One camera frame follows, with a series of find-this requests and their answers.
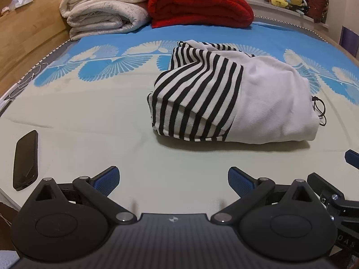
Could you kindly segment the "black white striped hoodie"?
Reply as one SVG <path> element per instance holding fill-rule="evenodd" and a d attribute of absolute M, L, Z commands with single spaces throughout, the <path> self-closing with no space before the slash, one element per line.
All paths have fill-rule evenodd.
<path fill-rule="evenodd" d="M 185 141 L 312 141 L 324 102 L 299 69 L 229 44 L 180 41 L 147 97 L 151 125 Z"/>

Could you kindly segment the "black smartphone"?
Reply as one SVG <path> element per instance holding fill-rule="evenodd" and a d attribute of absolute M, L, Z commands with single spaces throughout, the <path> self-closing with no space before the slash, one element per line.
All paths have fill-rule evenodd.
<path fill-rule="evenodd" d="M 38 178 L 38 133 L 32 130 L 16 143 L 13 188 L 21 191 Z"/>

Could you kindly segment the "purple bag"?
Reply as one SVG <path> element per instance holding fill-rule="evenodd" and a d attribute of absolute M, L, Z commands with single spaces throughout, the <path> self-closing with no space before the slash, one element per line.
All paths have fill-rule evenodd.
<path fill-rule="evenodd" d="M 341 37 L 339 45 L 348 51 L 352 56 L 356 57 L 359 46 L 359 36 L 351 31 L 351 29 L 343 26 L 341 29 Z"/>

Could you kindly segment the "blue white patterned bedsheet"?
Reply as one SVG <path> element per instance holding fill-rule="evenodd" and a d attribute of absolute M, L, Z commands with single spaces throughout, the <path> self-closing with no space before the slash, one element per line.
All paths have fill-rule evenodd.
<path fill-rule="evenodd" d="M 159 137 L 147 95 L 168 68 L 178 41 L 229 44 L 295 66 L 324 101 L 327 124 L 314 141 L 244 145 Z M 344 159 L 358 149 L 358 67 L 304 28 L 255 22 L 250 28 L 145 27 L 87 37 L 45 57 L 1 116 L 1 196 L 20 208 L 33 187 L 13 187 L 18 140 L 38 133 L 38 176 L 69 183 L 109 166 L 120 170 L 111 198 L 134 212 L 213 214 L 237 199 L 227 172 L 236 166 L 280 184 L 315 172 L 358 199 L 358 169 Z"/>

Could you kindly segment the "dark red plush cushion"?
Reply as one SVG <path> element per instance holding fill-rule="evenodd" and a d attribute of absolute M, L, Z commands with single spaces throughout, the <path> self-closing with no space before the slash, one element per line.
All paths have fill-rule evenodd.
<path fill-rule="evenodd" d="M 307 0 L 307 16 L 312 18 L 315 23 L 325 23 L 328 12 L 329 0 Z"/>

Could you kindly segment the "wooden headboard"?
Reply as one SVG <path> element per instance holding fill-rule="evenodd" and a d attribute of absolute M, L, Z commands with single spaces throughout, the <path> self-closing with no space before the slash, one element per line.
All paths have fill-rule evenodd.
<path fill-rule="evenodd" d="M 1 8 L 11 0 L 1 0 Z M 43 57 L 69 39 L 61 0 L 33 0 L 1 16 L 1 94 Z"/>

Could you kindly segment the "red folded blanket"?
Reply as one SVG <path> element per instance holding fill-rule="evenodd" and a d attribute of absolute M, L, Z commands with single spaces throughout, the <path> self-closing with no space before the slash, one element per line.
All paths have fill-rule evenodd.
<path fill-rule="evenodd" d="M 153 28 L 205 25 L 246 28 L 254 12 L 245 0 L 149 0 L 147 10 Z"/>

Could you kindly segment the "cream folded blanket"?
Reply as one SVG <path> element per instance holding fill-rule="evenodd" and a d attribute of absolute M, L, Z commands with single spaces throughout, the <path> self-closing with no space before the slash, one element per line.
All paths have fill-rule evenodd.
<path fill-rule="evenodd" d="M 76 41 L 93 35 L 129 33 L 150 20 L 148 0 L 61 0 L 59 10 Z"/>

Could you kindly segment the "tissue pack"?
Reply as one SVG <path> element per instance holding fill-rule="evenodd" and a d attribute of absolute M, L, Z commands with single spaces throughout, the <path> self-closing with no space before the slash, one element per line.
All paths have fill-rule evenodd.
<path fill-rule="evenodd" d="M 31 2 L 33 2 L 33 0 L 12 0 L 9 5 L 9 9 L 13 11 L 17 8 L 30 4 Z"/>

